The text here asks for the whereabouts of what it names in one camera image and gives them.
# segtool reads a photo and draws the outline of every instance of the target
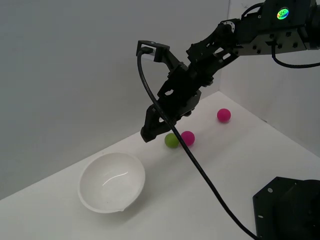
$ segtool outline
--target ball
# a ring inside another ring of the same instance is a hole
[[[181,134],[182,139],[184,140],[185,144],[189,147],[195,143],[196,137],[191,131],[184,131]]]
[[[227,123],[231,118],[231,112],[228,109],[222,108],[218,111],[216,117],[221,123]]]
[[[171,149],[176,149],[179,146],[179,140],[173,133],[169,133],[167,136],[165,136],[164,143],[168,148]]]

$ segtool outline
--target black cable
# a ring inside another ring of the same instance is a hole
[[[249,7],[247,10],[244,11],[244,13],[241,15],[241,20],[244,19],[244,17],[246,16],[247,13],[249,13],[250,11],[252,11],[253,9],[257,9],[257,8],[261,8],[263,6],[263,2],[261,3],[257,3],[251,7]]]
[[[276,57],[276,43],[272,44],[272,46],[271,46],[271,54],[272,54],[273,60],[277,64],[279,64],[280,66],[285,67],[285,68],[290,68],[290,69],[309,69],[309,68],[314,68],[314,67],[319,67],[320,66],[320,62],[313,63],[313,64],[305,64],[305,65],[291,65],[291,64],[287,64],[287,63],[284,63],[284,62],[278,60],[277,57]]]
[[[151,48],[148,47],[143,47],[141,48],[141,50],[139,51],[138,55],[137,55],[137,65],[138,65],[138,72],[142,81],[142,84],[146,90],[146,92],[148,93],[150,99],[152,100],[155,109],[159,112],[159,114],[161,115],[162,119],[165,121],[165,123],[171,128],[172,132],[174,133],[174,135],[176,136],[176,138],[179,140],[181,146],[183,147],[184,151],[186,152],[186,154],[189,156],[189,158],[191,159],[192,163],[195,165],[196,169],[199,171],[199,173],[202,175],[202,177],[204,178],[204,180],[206,181],[206,183],[209,185],[209,187],[211,188],[211,190],[213,191],[214,195],[216,196],[216,198],[218,199],[219,203],[222,205],[222,207],[224,208],[224,210],[228,213],[228,215],[232,218],[232,220],[246,233],[248,234],[251,238],[253,238],[254,240],[261,240],[259,237],[257,237],[256,235],[254,235],[249,229],[247,229],[238,219],[237,217],[233,214],[233,212],[229,209],[229,207],[227,206],[227,204],[225,203],[225,201],[222,199],[222,197],[220,196],[219,192],[217,191],[216,187],[214,186],[214,184],[212,183],[212,181],[210,180],[210,178],[207,176],[207,174],[205,173],[205,171],[203,170],[203,168],[201,167],[201,165],[198,163],[198,161],[196,160],[196,158],[194,157],[194,155],[192,154],[192,152],[189,150],[188,146],[186,145],[185,141],[183,140],[183,138],[181,137],[180,133],[178,132],[178,130],[176,129],[175,125],[171,122],[171,120],[169,119],[169,117],[167,116],[167,114],[163,111],[163,109],[161,108],[160,104],[158,103],[157,99],[155,98],[154,94],[152,93],[147,80],[145,78],[144,75],[144,71],[142,69],[142,63],[141,63],[141,57],[143,54],[147,54],[152,52]]]

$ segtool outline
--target white bowl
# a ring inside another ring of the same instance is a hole
[[[78,195],[83,205],[94,212],[119,212],[136,200],[145,180],[145,169],[138,158],[128,153],[109,153],[83,171]]]

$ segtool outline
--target robotic arm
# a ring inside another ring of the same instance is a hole
[[[144,47],[152,52],[142,57],[164,63],[170,71],[157,101],[175,125],[195,109],[201,97],[199,88],[210,86],[213,75],[240,56],[272,55],[278,64],[288,68],[320,66],[289,65],[276,58],[276,54],[320,49],[320,5],[316,0],[258,3],[247,9],[241,19],[222,21],[210,36],[192,44],[186,51],[189,66],[180,62],[169,46],[152,41],[138,41],[136,55]],[[152,141],[169,130],[154,104],[151,105],[141,129],[143,140]]]

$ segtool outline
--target bowl rim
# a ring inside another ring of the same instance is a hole
[[[109,209],[109,210],[101,210],[101,209],[97,209],[97,208],[94,208],[92,207],[91,205],[89,205],[85,200],[84,198],[82,197],[82,194],[80,192],[80,186],[81,186],[81,180],[83,178],[83,175],[85,173],[85,171],[87,170],[87,168],[93,163],[95,162],[96,160],[98,160],[99,158],[102,158],[106,155],[111,155],[111,154],[124,154],[124,155],[127,155],[131,158],[133,158],[141,167],[142,167],[142,170],[143,170],[143,176],[142,176],[142,184],[140,186],[140,188],[138,189],[137,193],[133,196],[132,200],[126,205],[124,206],[123,208],[116,208],[116,209]],[[140,193],[142,192],[142,189],[144,188],[144,185],[145,185],[145,182],[146,182],[146,171],[145,171],[145,168],[142,164],[142,162],[139,160],[139,158],[137,158],[135,155],[133,155],[132,153],[129,153],[129,152],[125,152],[125,151],[116,151],[116,152],[106,152],[106,153],[103,153],[102,155],[100,156],[97,156],[96,158],[94,158],[93,160],[91,160],[84,168],[84,170],[82,171],[82,173],[80,174],[80,178],[78,180],[78,187],[77,187],[77,193],[78,193],[78,197],[80,198],[80,201],[81,203],[89,210],[93,211],[93,212],[96,212],[96,213],[100,213],[100,214],[110,214],[110,213],[115,213],[115,212],[123,212],[127,207],[129,207],[137,198],[138,196],[140,195]]]

